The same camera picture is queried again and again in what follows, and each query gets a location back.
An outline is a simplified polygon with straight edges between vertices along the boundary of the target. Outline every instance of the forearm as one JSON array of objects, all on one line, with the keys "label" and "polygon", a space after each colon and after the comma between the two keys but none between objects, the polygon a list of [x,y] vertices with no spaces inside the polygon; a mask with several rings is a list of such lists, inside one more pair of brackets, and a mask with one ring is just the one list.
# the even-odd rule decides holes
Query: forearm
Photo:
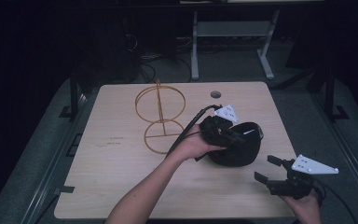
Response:
[{"label": "forearm", "polygon": [[171,156],[164,160],[118,202],[105,223],[146,223],[159,197],[182,162]]}]

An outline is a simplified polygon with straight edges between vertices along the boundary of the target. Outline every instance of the white plastic piece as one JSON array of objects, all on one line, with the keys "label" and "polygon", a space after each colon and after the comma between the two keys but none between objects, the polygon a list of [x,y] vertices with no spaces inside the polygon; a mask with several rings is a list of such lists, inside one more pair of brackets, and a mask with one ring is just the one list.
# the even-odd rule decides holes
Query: white plastic piece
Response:
[{"label": "white plastic piece", "polygon": [[251,132],[253,132],[255,129],[252,129],[251,131],[249,131],[249,132],[246,132],[246,133],[243,133],[243,135],[246,135],[246,134],[248,134],[248,133],[251,133]]},{"label": "white plastic piece", "polygon": [[214,114],[222,119],[228,119],[233,122],[239,121],[237,115],[235,114],[234,107],[232,107],[232,105],[226,105],[214,111]]},{"label": "white plastic piece", "polygon": [[309,175],[336,175],[338,168],[324,165],[303,155],[299,155],[293,163],[292,169]]}]

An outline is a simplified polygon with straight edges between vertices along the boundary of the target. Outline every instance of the table leg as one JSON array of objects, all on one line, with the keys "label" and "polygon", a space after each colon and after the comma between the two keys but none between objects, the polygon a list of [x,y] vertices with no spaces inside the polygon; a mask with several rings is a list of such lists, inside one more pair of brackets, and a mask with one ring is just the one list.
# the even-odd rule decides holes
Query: table leg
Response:
[{"label": "table leg", "polygon": [[264,73],[266,74],[267,79],[273,79],[274,75],[272,73],[271,67],[269,66],[269,61],[267,60],[267,50],[269,49],[269,43],[271,42],[272,35],[274,34],[275,25],[278,20],[280,10],[276,10],[271,18],[271,21],[268,26],[266,34],[266,43],[262,49],[257,50],[258,58],[260,59],[261,65],[263,66]]},{"label": "table leg", "polygon": [[193,21],[193,51],[191,52],[191,78],[198,80],[199,75],[199,61],[197,58],[197,11],[194,12]]}]

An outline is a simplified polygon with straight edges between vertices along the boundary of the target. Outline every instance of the dark background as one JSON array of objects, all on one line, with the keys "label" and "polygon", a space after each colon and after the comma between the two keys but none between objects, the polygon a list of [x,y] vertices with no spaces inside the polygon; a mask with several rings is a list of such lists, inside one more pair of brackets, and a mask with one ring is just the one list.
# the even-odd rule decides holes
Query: dark background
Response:
[{"label": "dark background", "polygon": [[[191,18],[189,11],[135,11],[126,21],[128,14],[118,11],[62,10],[79,2],[0,1],[0,191],[54,93],[71,74],[76,73],[83,91],[130,82],[137,59],[126,51],[125,34],[174,56],[176,35],[191,32],[192,20],[185,19]],[[283,8],[274,34],[275,39],[296,39],[288,65],[307,68],[322,61],[358,103],[358,1],[327,1],[302,21],[291,20],[298,13],[303,12]]]}]

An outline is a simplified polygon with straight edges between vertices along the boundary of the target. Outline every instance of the person's left hand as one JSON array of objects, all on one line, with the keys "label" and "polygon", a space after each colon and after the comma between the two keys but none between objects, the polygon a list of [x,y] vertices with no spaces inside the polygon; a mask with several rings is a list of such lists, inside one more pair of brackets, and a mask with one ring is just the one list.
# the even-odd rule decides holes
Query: person's left hand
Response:
[{"label": "person's left hand", "polygon": [[185,161],[203,156],[210,151],[223,149],[222,147],[212,146],[205,142],[201,137],[200,126],[198,124],[194,125],[186,136],[170,156],[175,156]]},{"label": "person's left hand", "polygon": [[318,193],[312,189],[310,195],[301,199],[294,199],[288,196],[279,196],[293,210],[301,223],[318,224],[321,221],[321,210],[318,202]]}]

